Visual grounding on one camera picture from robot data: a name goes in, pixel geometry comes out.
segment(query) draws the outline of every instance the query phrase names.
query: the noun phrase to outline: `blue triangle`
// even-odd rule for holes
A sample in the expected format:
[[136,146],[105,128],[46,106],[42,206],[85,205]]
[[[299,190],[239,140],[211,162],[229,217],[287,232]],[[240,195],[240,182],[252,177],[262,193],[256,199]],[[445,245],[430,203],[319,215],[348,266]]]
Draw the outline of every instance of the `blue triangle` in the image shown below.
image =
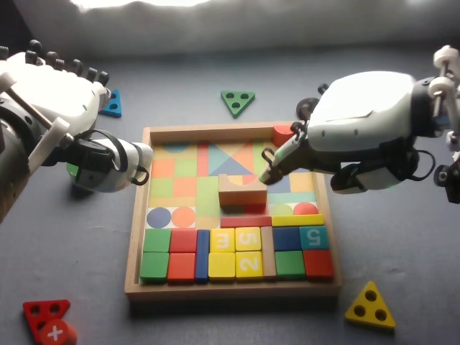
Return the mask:
[[239,164],[233,158],[229,158],[220,167],[214,170],[209,176],[217,176],[219,174],[227,175],[253,175],[248,169]]
[[209,144],[209,163],[208,163],[208,172],[211,173],[215,169],[218,169],[223,162],[228,160],[228,156],[224,151],[219,149],[214,144]]
[[113,90],[109,99],[109,104],[99,112],[101,115],[121,117],[120,92]]

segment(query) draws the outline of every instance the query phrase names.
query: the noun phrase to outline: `triangle block with holes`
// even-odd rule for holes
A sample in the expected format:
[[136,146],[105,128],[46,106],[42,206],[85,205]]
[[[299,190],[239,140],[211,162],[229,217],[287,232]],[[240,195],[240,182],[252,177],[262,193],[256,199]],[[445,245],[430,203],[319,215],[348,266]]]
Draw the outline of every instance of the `triangle block with holes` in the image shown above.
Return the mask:
[[101,115],[121,117],[120,91],[113,90],[110,95],[109,104],[99,112]]
[[351,307],[345,319],[363,326],[394,330],[396,322],[374,282],[368,282]]
[[254,92],[222,91],[221,97],[231,115],[236,119],[256,98],[256,94]]
[[34,336],[35,343],[41,344],[40,331],[51,320],[62,318],[70,307],[68,300],[41,300],[24,302],[22,309]]

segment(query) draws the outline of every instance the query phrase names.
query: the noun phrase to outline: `hole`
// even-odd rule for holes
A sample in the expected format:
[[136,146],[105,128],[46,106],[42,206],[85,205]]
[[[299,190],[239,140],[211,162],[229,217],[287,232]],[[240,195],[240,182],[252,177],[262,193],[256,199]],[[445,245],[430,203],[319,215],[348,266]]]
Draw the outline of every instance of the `hole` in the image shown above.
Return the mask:
[[31,308],[30,308],[30,313],[32,315],[38,315],[40,314],[40,306],[39,305],[33,305]]
[[366,296],[366,299],[370,300],[371,302],[374,302],[377,299],[377,294],[372,290],[366,291],[364,296]]
[[362,317],[366,314],[366,309],[364,309],[362,305],[357,305],[356,307],[354,307],[353,311],[359,317]]
[[59,305],[56,304],[56,303],[55,303],[55,304],[52,304],[52,305],[50,306],[50,313],[53,314],[53,315],[59,313]]
[[375,318],[378,321],[385,321],[387,319],[387,312],[382,309],[378,309],[375,311]]
[[37,330],[41,331],[43,327],[45,327],[46,322],[40,321],[37,325]]

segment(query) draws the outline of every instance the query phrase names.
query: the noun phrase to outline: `blue circle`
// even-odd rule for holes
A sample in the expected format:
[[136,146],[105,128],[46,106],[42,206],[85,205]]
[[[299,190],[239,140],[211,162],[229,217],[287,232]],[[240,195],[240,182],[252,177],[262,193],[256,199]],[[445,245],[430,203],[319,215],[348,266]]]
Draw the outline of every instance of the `blue circle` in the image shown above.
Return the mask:
[[163,146],[163,148],[170,152],[170,153],[180,153],[180,152],[184,152],[187,147],[189,147],[190,144],[188,143],[184,143],[184,144],[169,144],[169,145],[165,145]]
[[163,207],[156,207],[147,214],[147,223],[156,229],[167,226],[171,221],[171,213]]

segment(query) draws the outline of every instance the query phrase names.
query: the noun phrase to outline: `wooden frame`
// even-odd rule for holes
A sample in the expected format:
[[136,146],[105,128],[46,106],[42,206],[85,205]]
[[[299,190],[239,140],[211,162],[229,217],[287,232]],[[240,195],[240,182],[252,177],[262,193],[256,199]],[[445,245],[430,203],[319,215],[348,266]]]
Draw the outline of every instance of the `wooden frame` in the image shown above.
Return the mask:
[[[224,124],[205,126],[172,126],[144,128],[142,142],[153,146],[166,142],[233,141],[245,139],[270,139],[272,128],[280,123]],[[326,183],[322,174],[313,174],[318,209],[324,216],[328,230],[329,245],[335,269],[331,282],[276,281],[233,282],[206,285],[143,285],[139,283],[142,244],[150,184],[137,187],[134,200],[131,239],[124,292],[131,301],[136,300],[198,300],[210,298],[245,298],[275,296],[334,296],[341,287],[341,270],[337,244],[329,211]]]

